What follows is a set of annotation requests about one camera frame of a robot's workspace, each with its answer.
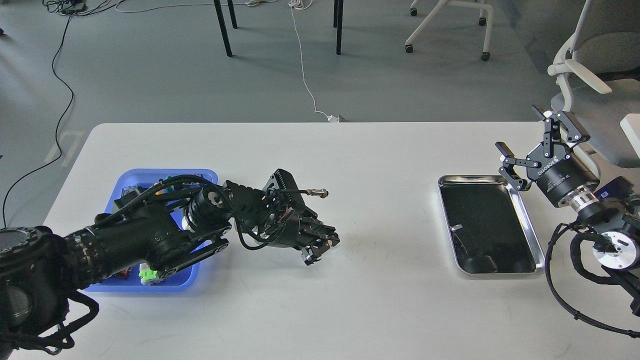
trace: black robotic arm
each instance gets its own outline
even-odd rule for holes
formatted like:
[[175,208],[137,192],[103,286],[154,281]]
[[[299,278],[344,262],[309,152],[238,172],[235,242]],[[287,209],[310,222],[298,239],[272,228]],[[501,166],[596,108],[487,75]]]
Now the black robotic arm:
[[[559,225],[549,242],[545,273],[552,293],[576,320],[639,337],[640,332],[605,325],[569,306],[553,287],[549,264],[559,237],[568,230],[575,231],[570,244],[574,269],[598,284],[620,285],[633,297],[633,314],[640,316],[640,279],[637,276],[640,272],[640,218],[635,215],[640,209],[640,196],[633,192],[633,184],[624,177],[617,177],[596,190],[600,180],[573,153],[573,146],[589,140],[587,132],[571,113],[560,111],[546,116],[539,108],[533,106],[532,109],[545,123],[542,142],[524,159],[515,158],[503,142],[497,142],[496,147],[502,153],[500,175],[513,188],[526,191],[532,182],[536,183],[554,207],[571,206],[578,214],[574,223]],[[562,139],[561,128],[567,132],[566,140]],[[515,172],[517,165],[526,168],[527,179]],[[593,243],[593,255],[608,276],[598,276],[584,268],[580,253],[584,241]]]
[[[71,334],[98,313],[79,289],[142,262],[169,277],[224,250],[232,218],[247,249],[291,247],[305,264],[319,261],[340,239],[302,194],[324,198],[328,192],[300,190],[282,169],[261,190],[182,175],[133,189],[115,201],[113,214],[99,214],[93,225],[64,237],[44,226],[0,229],[0,359],[15,348],[57,354],[73,347]],[[182,212],[182,227],[174,211]],[[247,244],[244,234],[259,245]],[[65,325],[68,300],[89,311]],[[55,326],[54,334],[40,337]]]

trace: black table leg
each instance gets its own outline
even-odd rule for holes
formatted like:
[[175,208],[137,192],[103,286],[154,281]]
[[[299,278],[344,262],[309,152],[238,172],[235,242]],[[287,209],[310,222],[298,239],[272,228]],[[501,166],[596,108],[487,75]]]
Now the black table leg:
[[227,25],[225,25],[225,18],[222,16],[222,6],[220,0],[213,0],[213,5],[216,7],[216,15],[218,16],[218,24],[220,24],[220,32],[222,33],[222,41],[225,43],[225,50],[227,56],[233,56],[231,53],[231,45],[229,45],[229,36],[227,35]]
[[227,0],[227,4],[229,5],[229,14],[231,14],[231,26],[234,29],[238,28],[238,24],[236,22],[236,11],[234,10],[234,2],[233,0]]
[[342,5],[344,4],[344,0],[335,0],[338,2],[338,14],[337,14],[337,22],[338,22],[338,36],[336,40],[335,53],[340,54],[342,52]]
[[338,27],[338,0],[333,0],[333,27]]

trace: chair armrest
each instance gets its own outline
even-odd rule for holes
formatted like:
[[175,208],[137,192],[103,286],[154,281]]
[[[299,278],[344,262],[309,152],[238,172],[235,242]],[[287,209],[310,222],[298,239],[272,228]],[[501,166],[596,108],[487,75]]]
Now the chair armrest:
[[560,47],[560,50],[556,53],[556,57],[554,58],[554,64],[564,63],[566,60],[566,54],[573,47],[573,39],[575,38],[575,33],[572,34],[564,44]]
[[560,75],[567,72],[572,72],[578,75],[578,78],[581,78],[593,90],[596,90],[601,94],[608,94],[612,92],[609,85],[607,85],[604,81],[602,81],[599,77],[597,77],[594,73],[587,69],[583,64],[573,59],[566,59],[564,63],[549,65],[549,68],[547,68],[547,74],[551,76]]
[[640,114],[627,114],[620,121],[620,127],[625,132],[631,146],[640,156]]

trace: cable on floor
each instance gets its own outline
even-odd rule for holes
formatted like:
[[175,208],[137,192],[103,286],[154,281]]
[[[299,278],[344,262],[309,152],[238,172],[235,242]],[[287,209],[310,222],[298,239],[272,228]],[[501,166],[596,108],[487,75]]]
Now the cable on floor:
[[[201,3],[201,4],[176,4],[176,5],[163,5],[163,6],[157,6],[155,8],[149,8],[149,9],[143,9],[143,10],[120,10],[118,5],[120,5],[120,3],[123,3],[125,0],[118,0],[117,4],[114,6],[110,6],[111,7],[115,7],[116,10],[118,12],[121,13],[143,13],[143,12],[150,12],[151,10],[158,10],[158,9],[164,9],[164,8],[177,8],[180,6],[214,6],[214,3]],[[234,6],[238,6],[238,5],[246,5],[249,6],[250,8],[254,7],[254,6],[258,6],[262,3],[275,3],[278,0],[246,0],[243,3],[234,3]]]
[[89,16],[96,13],[101,13],[105,10],[115,7],[114,4],[109,6],[111,0],[103,0],[100,5],[88,10],[77,11],[75,9],[76,2],[72,0],[42,0],[42,4],[47,7],[47,11],[50,13],[57,13],[62,16]]
[[305,9],[308,9],[312,3],[313,3],[313,0],[306,7],[304,7],[304,5],[302,4],[302,0],[290,0],[289,7],[291,7],[291,17],[293,18],[293,29],[296,30],[296,36],[298,37],[298,45],[300,46],[300,68],[302,69],[302,82],[305,84],[305,88],[307,88],[307,92],[309,93],[309,95],[311,95],[311,99],[313,99],[314,101],[314,113],[324,114],[328,120],[330,116],[327,115],[325,112],[319,111],[317,109],[316,97],[314,97],[314,94],[311,93],[311,90],[309,90],[309,86],[307,85],[307,79],[305,78],[305,61],[302,57],[302,41],[300,40],[300,34],[298,33],[298,27],[296,26],[296,17],[293,15],[294,9],[305,10]]
[[71,89],[71,86],[69,86],[69,84],[67,84],[66,81],[62,80],[58,74],[56,73],[56,59],[58,58],[58,55],[60,55],[60,51],[62,50],[62,46],[65,43],[65,37],[67,36],[67,30],[69,29],[69,23],[71,22],[71,16],[68,17],[67,19],[67,25],[65,26],[65,30],[62,33],[62,40],[60,41],[60,46],[58,47],[58,51],[56,51],[56,54],[53,56],[53,59],[51,60],[51,70],[53,71],[53,75],[60,80],[71,92],[71,99],[69,100],[69,103],[67,104],[67,107],[65,108],[65,111],[63,111],[62,115],[60,115],[60,118],[58,119],[58,123],[56,124],[56,132],[55,132],[55,139],[56,139],[56,146],[58,147],[58,156],[51,160],[50,162],[46,163],[45,165],[42,165],[41,167],[32,170],[30,172],[28,172],[27,174],[24,174],[20,179],[16,180],[10,187],[9,190],[7,190],[6,194],[4,195],[4,200],[2,202],[2,220],[3,220],[3,224],[4,227],[7,226],[7,222],[6,222],[6,213],[5,213],[5,208],[6,208],[6,200],[9,197],[9,193],[11,192],[11,190],[15,187],[16,184],[18,184],[22,179],[24,179],[25,177],[33,174],[34,172],[41,170],[45,167],[48,167],[49,165],[53,164],[54,162],[58,161],[61,157],[62,157],[62,147],[60,146],[60,141],[58,140],[58,130],[60,129],[60,124],[62,122],[62,119],[65,117],[65,115],[67,114],[67,111],[69,110],[69,108],[71,107],[71,104],[74,102],[74,98],[76,97],[73,89]]

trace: electrical cord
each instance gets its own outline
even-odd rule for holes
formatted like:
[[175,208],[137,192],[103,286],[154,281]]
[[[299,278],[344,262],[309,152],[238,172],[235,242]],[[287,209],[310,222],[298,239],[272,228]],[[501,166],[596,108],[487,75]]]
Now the electrical cord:
[[[118,2],[116,3],[116,5],[110,6],[109,8],[115,7],[116,11],[121,12],[121,13],[143,13],[143,12],[150,12],[152,10],[158,10],[158,9],[164,9],[164,8],[177,8],[180,6],[214,6],[213,3],[202,3],[202,4],[176,4],[176,5],[163,5],[163,6],[157,6],[155,8],[149,8],[149,9],[143,9],[143,10],[120,10],[118,5],[120,5],[120,3],[123,3],[125,0],[118,0]],[[249,7],[254,7],[254,6],[258,6],[261,3],[275,3],[278,0],[247,0],[243,3],[239,3],[239,4],[233,4],[234,6],[238,6],[238,5],[246,5]]]
[[602,330],[607,330],[607,331],[611,331],[611,332],[617,332],[619,334],[624,334],[627,336],[630,336],[631,338],[638,338],[640,337],[640,332],[637,331],[633,331],[633,330],[624,330],[624,329],[619,329],[617,327],[613,327],[611,325],[607,325],[605,323],[599,322],[598,320],[592,319],[588,316],[586,316],[585,314],[582,314],[580,311],[576,310],[575,308],[573,308],[571,305],[569,305],[569,303],[567,303],[561,296],[560,294],[558,294],[556,288],[554,287],[553,281],[551,280],[551,257],[553,254],[553,250],[554,250],[554,246],[556,244],[556,242],[558,241],[558,239],[560,239],[560,237],[562,237],[562,235],[567,232],[568,230],[573,230],[576,233],[579,233],[580,231],[578,231],[577,229],[577,225],[578,225],[578,221],[572,222],[570,224],[559,224],[556,229],[554,230],[551,239],[549,240],[549,244],[548,244],[548,248],[547,248],[547,254],[545,256],[545,277],[547,278],[547,284],[549,285],[549,289],[551,290],[551,294],[553,294],[554,298],[556,298],[556,300],[558,301],[558,303],[560,303],[560,305],[567,310],[571,315],[573,315],[573,319],[574,320],[580,320],[583,321],[591,326],[595,326],[599,329]]
[[302,0],[291,0],[289,1],[289,7],[291,7],[291,17],[293,18],[293,29],[296,30],[296,36],[298,37],[298,45],[300,46],[300,68],[302,69],[302,82],[305,84],[305,88],[307,88],[307,92],[309,93],[309,95],[311,95],[311,99],[313,99],[314,101],[314,113],[324,114],[326,118],[329,119],[329,115],[317,109],[316,98],[314,97],[314,94],[311,94],[311,90],[309,90],[309,86],[307,85],[307,79],[305,78],[305,61],[302,57],[302,41],[300,40],[300,34],[298,33],[298,27],[296,26],[296,17],[293,15],[294,9],[304,10],[309,8],[309,6],[311,6],[312,3],[313,1],[309,3],[307,7],[304,7],[304,6],[300,7],[300,4],[302,4]]
[[278,0],[246,0],[245,2],[243,2],[243,5],[253,8],[254,6],[258,6],[262,3],[275,3],[276,1]]
[[74,102],[74,99],[76,97],[73,89],[71,89],[71,86],[69,86],[69,84],[67,84],[66,81],[62,80],[58,74],[56,73],[56,67],[55,67],[55,63],[56,63],[56,58],[58,58],[58,55],[60,54],[60,51],[62,50],[62,46],[65,43],[65,37],[67,36],[67,30],[69,29],[69,23],[71,22],[71,16],[67,19],[67,25],[65,26],[65,30],[62,33],[62,40],[60,41],[60,46],[58,47],[58,50],[56,51],[56,54],[53,56],[53,59],[51,60],[51,70],[53,71],[53,75],[60,80],[71,92],[71,99],[69,100],[69,103],[67,104],[67,107],[65,108],[65,111],[62,113],[62,115],[60,115],[60,118],[58,119],[58,123],[56,124],[56,132],[55,132],[55,139],[56,139],[56,146],[58,148],[58,156],[51,160],[50,162],[46,163],[45,165],[42,165],[41,167],[38,167],[35,170],[32,170],[30,172],[28,172],[27,174],[24,174],[20,179],[16,180],[10,187],[9,190],[7,190],[6,194],[4,195],[4,200],[2,203],[2,220],[3,220],[3,224],[4,227],[7,226],[7,222],[6,222],[6,213],[5,213],[5,209],[6,209],[6,200],[9,197],[9,193],[11,192],[11,190],[15,187],[16,184],[18,184],[22,179],[24,179],[25,177],[33,174],[34,172],[41,170],[45,167],[48,167],[49,165],[53,164],[54,162],[58,161],[61,157],[62,157],[62,147],[60,146],[60,141],[58,140],[58,130],[60,129],[60,124],[62,122],[62,118],[65,117],[65,114],[67,114],[67,111],[69,110],[69,108],[71,107],[71,104]]
[[610,276],[597,276],[596,274],[594,274],[594,273],[588,271],[587,269],[585,269],[584,265],[582,264],[582,251],[580,249],[580,245],[585,240],[591,239],[591,241],[594,241],[594,239],[597,236],[602,237],[602,235],[599,235],[595,231],[593,231],[593,232],[577,233],[573,237],[573,240],[571,241],[571,244],[570,244],[570,247],[569,247],[571,262],[573,263],[573,268],[575,269],[575,271],[578,274],[580,274],[580,276],[582,276],[583,278],[585,278],[585,279],[587,279],[589,281],[595,282],[596,284],[599,284],[599,285],[617,285],[618,283],[612,277],[610,277]]
[[60,14],[74,7],[68,0],[42,0],[42,4],[47,7],[48,12]]
[[211,188],[213,191],[215,191],[218,195],[223,197],[223,200],[227,204],[231,204],[231,202],[229,201],[229,199],[227,197],[227,194],[222,190],[222,188],[219,185],[210,182],[209,180],[206,180],[206,179],[204,179],[204,178],[202,178],[200,176],[196,176],[196,175],[172,176],[169,179],[160,180],[160,181],[158,181],[157,184],[151,186],[150,188],[147,188],[145,191],[140,193],[140,195],[135,197],[132,201],[128,202],[125,206],[120,208],[118,211],[116,211],[115,213],[110,214],[108,217],[105,217],[105,218],[101,219],[100,221],[96,222],[94,224],[94,226],[100,227],[100,226],[108,224],[108,223],[110,223],[110,222],[112,222],[114,220],[118,220],[120,218],[120,215],[122,215],[125,212],[128,212],[128,211],[130,211],[132,209],[134,209],[136,206],[142,204],[142,202],[144,202],[145,200],[148,200],[149,198],[151,198],[151,196],[155,195],[160,190],[164,190],[164,189],[169,188],[169,187],[171,187],[173,185],[176,185],[176,184],[187,184],[187,183],[204,184],[204,185],[208,186],[209,188]]
[[240,218],[234,218],[234,219],[236,220],[236,230],[238,231],[238,238],[240,239],[240,243],[242,244],[242,246],[244,246],[245,249],[247,249],[247,250],[260,250],[263,247],[267,246],[267,243],[264,243],[264,242],[261,243],[258,246],[251,246],[251,245],[247,244],[245,242],[245,240],[244,240],[243,235],[242,235],[242,231],[240,230],[240,227],[246,227],[246,224]]
[[314,0],[310,0],[308,5],[305,5],[303,0],[289,0],[289,7],[296,10],[306,10],[314,3]]
[[117,4],[113,4],[113,5],[109,6],[109,7],[105,7],[110,3],[111,3],[111,0],[105,0],[100,5],[96,6],[94,9],[87,10],[87,11],[81,12],[81,13],[76,13],[76,14],[73,14],[71,16],[75,16],[75,17],[89,16],[89,15],[93,15],[93,14],[96,14],[96,13],[105,12],[106,10],[114,8],[117,5]]

